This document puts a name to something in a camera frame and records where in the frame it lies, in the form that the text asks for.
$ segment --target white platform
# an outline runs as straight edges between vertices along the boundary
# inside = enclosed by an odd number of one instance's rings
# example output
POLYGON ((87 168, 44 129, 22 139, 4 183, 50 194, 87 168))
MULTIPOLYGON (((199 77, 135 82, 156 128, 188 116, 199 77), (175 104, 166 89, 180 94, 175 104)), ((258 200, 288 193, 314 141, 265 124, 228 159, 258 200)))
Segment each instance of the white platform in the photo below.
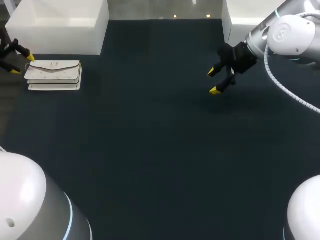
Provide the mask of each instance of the white platform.
POLYGON ((5 27, 33 54, 100 55, 108 22, 107 0, 22 0, 5 27))
POLYGON ((235 47, 286 0, 223 0, 224 40, 235 47))

